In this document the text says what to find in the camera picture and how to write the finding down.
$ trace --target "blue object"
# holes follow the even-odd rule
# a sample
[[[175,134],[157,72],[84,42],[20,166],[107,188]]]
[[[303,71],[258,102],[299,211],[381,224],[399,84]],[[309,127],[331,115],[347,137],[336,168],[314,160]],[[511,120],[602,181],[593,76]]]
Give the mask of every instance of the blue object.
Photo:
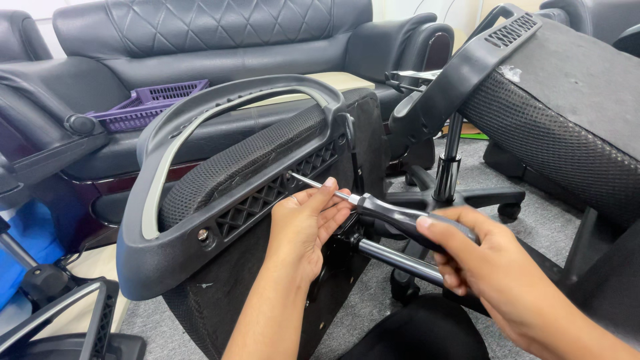
[[[9,234],[41,264],[51,264],[65,254],[53,227],[51,212],[41,202],[31,199],[6,221]],[[26,273],[11,255],[0,249],[0,309],[18,290]]]

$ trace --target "screwdriver handle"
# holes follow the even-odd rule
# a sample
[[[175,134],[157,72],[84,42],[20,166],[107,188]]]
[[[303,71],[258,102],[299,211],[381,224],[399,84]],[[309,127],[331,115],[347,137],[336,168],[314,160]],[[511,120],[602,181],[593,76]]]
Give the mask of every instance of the screwdriver handle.
[[[472,240],[473,242],[480,244],[477,235],[471,231],[468,227],[455,222],[449,218],[428,213],[426,211],[419,211],[408,208],[401,208],[399,206],[394,206],[387,204],[386,202],[380,201],[373,197],[371,194],[364,194],[360,197],[358,201],[358,212],[370,218],[375,218],[381,221],[388,223],[389,225],[395,227],[398,231],[403,233],[407,238],[419,243],[429,250],[433,250],[435,252],[439,252],[442,254],[446,253],[441,246],[437,245],[433,241],[424,237],[424,235],[420,234],[415,227],[415,222],[419,217],[429,217],[437,222],[443,222],[446,224],[453,225],[455,228],[460,230],[467,238]]]

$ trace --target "adjustment lever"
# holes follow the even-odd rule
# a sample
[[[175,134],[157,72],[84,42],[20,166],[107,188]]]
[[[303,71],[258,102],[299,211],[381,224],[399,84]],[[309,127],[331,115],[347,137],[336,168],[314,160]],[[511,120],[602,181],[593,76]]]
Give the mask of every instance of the adjustment lever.
[[[294,172],[289,171],[289,175],[295,177],[305,184],[313,186],[314,188],[322,187],[322,184],[319,184],[313,180],[309,180],[306,177],[295,174]],[[335,192],[335,196],[356,205],[356,210],[362,216],[384,221],[389,225],[395,227],[407,238],[435,252],[446,253],[446,251],[441,246],[435,244],[433,241],[425,238],[422,234],[418,233],[418,230],[415,228],[415,222],[419,217],[429,217],[435,221],[453,225],[455,228],[460,230],[467,238],[474,241],[475,243],[480,243],[477,235],[473,231],[471,231],[471,229],[440,215],[428,213],[426,211],[418,211],[414,209],[401,208],[399,206],[390,205],[386,202],[376,199],[370,193],[365,193],[362,196],[358,196]]]
[[[390,88],[394,89],[395,91],[399,92],[400,94],[404,94],[403,89],[413,90],[417,92],[423,91],[421,88],[414,88],[413,86],[402,85],[400,84],[400,81],[391,80],[391,75],[388,72],[385,73],[385,84]]]

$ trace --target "hand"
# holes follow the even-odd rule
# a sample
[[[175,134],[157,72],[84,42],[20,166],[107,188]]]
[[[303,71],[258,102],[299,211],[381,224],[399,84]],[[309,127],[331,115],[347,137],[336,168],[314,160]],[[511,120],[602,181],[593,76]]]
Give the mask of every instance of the hand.
[[[418,219],[418,231],[448,252],[435,256],[444,285],[461,296],[475,293],[516,345],[535,352],[539,332],[554,323],[550,318],[580,314],[506,226],[468,206],[434,213],[469,227],[481,242],[469,241],[451,225]]]
[[[329,177],[320,189],[295,193],[273,207],[265,263],[291,265],[309,284],[320,274],[322,245],[351,213],[352,205],[334,196],[335,190],[338,184]]]

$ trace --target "screw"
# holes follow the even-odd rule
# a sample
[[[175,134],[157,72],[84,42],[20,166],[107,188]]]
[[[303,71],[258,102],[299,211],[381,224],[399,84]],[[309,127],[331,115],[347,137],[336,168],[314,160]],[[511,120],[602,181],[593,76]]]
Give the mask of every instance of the screw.
[[[205,241],[208,237],[209,237],[209,230],[200,229],[200,231],[198,232],[198,240]]]

